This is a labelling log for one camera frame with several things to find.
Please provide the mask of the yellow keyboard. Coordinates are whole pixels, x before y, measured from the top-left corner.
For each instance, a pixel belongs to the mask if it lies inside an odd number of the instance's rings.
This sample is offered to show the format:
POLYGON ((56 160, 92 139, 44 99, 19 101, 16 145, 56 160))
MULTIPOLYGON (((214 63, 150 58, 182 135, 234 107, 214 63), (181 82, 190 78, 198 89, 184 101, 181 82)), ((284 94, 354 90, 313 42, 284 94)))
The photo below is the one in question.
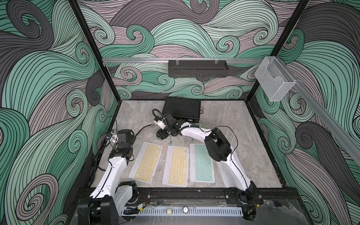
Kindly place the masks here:
POLYGON ((168 146, 162 184, 176 187, 188 185, 189 148, 168 146))
POLYGON ((143 142, 128 178, 150 184, 163 151, 162 145, 143 142))

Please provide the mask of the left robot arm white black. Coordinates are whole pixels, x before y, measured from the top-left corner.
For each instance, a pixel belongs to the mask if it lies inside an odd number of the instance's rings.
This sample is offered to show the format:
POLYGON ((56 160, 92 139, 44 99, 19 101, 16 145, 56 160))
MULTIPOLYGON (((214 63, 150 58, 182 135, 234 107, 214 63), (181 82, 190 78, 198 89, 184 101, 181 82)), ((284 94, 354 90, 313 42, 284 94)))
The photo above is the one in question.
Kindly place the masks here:
POLYGON ((101 181, 88 198, 79 200, 78 225, 123 225, 126 222, 122 218, 125 205, 138 198, 135 181, 120 181, 133 155, 136 135, 131 129, 123 129, 112 139, 114 147, 101 181))

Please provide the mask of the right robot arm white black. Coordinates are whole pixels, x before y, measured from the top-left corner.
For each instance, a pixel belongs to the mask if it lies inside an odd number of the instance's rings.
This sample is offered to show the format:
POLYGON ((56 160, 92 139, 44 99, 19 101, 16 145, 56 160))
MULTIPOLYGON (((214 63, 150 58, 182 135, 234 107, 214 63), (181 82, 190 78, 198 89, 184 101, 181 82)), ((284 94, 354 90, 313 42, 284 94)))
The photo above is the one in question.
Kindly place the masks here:
POLYGON ((164 140, 168 136, 178 135, 194 138, 203 142, 209 156, 221 167, 228 171, 234 186, 229 188, 234 190, 241 203, 258 206, 263 204, 258 188, 253 181, 246 175, 241 164, 237 162, 235 148, 230 144, 222 131, 216 127, 213 129, 200 128, 184 120, 176 120, 172 115, 166 114, 154 116, 154 123, 160 127, 157 137, 164 140))

